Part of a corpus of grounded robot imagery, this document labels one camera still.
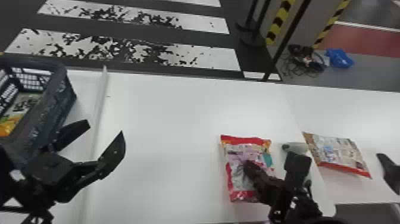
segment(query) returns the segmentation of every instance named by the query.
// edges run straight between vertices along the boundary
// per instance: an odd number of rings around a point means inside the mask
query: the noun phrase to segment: snack bag
[[[243,163],[251,160],[270,176],[275,176],[269,152],[271,140],[238,138],[221,135],[226,159],[227,185],[230,201],[258,202],[252,181],[243,171]]]
[[[372,179],[360,150],[350,139],[306,132],[303,132],[303,136],[318,166],[356,173]]]

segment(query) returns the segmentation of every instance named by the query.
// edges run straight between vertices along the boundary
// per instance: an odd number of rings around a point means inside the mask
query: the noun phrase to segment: plastic basket
[[[36,94],[27,112],[0,144],[18,168],[50,143],[63,125],[76,100],[65,67],[60,63],[32,57],[0,58],[0,118],[15,105],[19,94]]]

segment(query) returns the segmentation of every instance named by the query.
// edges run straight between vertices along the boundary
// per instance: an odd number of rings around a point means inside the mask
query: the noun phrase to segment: food package
[[[230,201],[258,202],[252,181],[244,174],[243,163],[251,160],[270,176],[275,176],[270,155],[271,140],[221,135],[226,159],[227,186]]]
[[[35,106],[41,94],[20,93],[13,105],[0,117],[0,137],[11,134],[24,115]]]
[[[350,139],[306,132],[303,132],[303,135],[318,166],[356,173],[372,179],[360,150]]]

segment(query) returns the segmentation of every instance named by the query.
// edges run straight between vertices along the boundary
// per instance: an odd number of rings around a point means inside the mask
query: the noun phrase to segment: product package
[[[306,132],[303,132],[303,135],[318,166],[356,173],[372,179],[360,150],[350,139]]]
[[[221,135],[226,159],[230,201],[258,202],[252,181],[244,174],[243,163],[251,160],[270,176],[275,176],[270,155],[271,140]]]
[[[16,125],[40,100],[41,94],[20,93],[12,106],[0,117],[0,137],[10,135]]]

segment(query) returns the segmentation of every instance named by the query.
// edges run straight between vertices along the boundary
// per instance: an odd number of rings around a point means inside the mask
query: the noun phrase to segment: hazard tape
[[[295,2],[296,0],[284,0],[280,4],[278,13],[276,14],[274,21],[272,22],[271,29],[268,32],[267,37],[265,38],[265,42],[267,43],[267,45],[275,43],[275,40],[278,37],[280,30],[282,29],[282,25],[288,18],[289,11]]]
[[[328,35],[330,29],[334,25],[334,23],[339,19],[340,15],[342,15],[344,9],[349,5],[351,0],[343,0],[342,3],[340,3],[339,7],[337,8],[336,12],[332,16],[332,18],[328,21],[328,24],[326,25],[325,29],[322,31],[322,33],[318,36],[316,42],[312,46],[314,49],[317,49],[326,35]]]

